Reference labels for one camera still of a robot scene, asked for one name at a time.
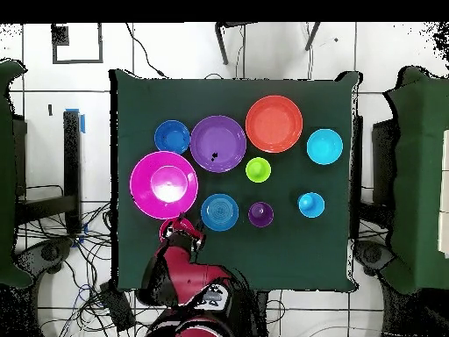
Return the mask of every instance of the chair leg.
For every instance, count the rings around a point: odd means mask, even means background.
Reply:
[[[312,32],[311,32],[311,34],[309,36],[309,39],[307,40],[307,44],[305,46],[305,50],[309,50],[310,49],[310,46],[312,45],[312,42],[315,39],[315,34],[318,31],[318,27],[319,27],[320,23],[321,22],[315,22],[315,24],[313,25]]]
[[[218,45],[220,46],[221,56],[223,57],[223,64],[228,64],[228,56],[226,55],[225,44],[223,42],[223,35],[221,34],[221,22],[216,22],[215,24],[215,34],[217,35]]]

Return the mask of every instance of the magenta bowl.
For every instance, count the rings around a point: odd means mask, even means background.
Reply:
[[[172,219],[195,202],[198,179],[190,163],[168,151],[151,153],[131,173],[130,191],[138,208],[154,219]]]

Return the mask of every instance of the blue bowl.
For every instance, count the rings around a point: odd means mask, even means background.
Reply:
[[[189,147],[189,129],[177,120],[164,121],[154,133],[154,143],[160,151],[182,154]]]
[[[317,164],[334,163],[343,152],[343,141],[332,129],[318,129],[307,140],[307,155]]]
[[[239,218],[239,207],[226,194],[213,194],[201,207],[201,219],[210,230],[223,232],[235,225]]]
[[[324,211],[324,199],[315,192],[308,192],[298,198],[298,207],[305,217],[318,217]]]

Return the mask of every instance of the plate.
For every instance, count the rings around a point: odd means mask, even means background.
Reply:
[[[237,166],[246,151],[246,136],[235,120],[211,116],[193,128],[190,152],[195,161],[210,172],[227,172]]]
[[[155,219],[172,219],[195,202],[198,180],[182,156],[158,151],[141,159],[130,178],[130,191],[138,208]]]
[[[239,218],[239,207],[226,194],[213,194],[201,207],[201,218],[210,230],[223,232],[235,225]]]
[[[189,147],[189,129],[178,120],[164,121],[154,132],[154,143],[160,151],[182,154]]]
[[[343,140],[332,129],[318,129],[307,140],[307,155],[317,164],[332,164],[342,152]]]
[[[301,112],[283,96],[266,96],[257,101],[246,115],[246,134],[258,149],[281,153],[298,141],[303,130]]]

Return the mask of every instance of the purple plate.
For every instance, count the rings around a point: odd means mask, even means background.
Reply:
[[[246,136],[243,128],[226,116],[201,120],[190,136],[190,152],[195,161],[210,172],[226,172],[243,159]]]

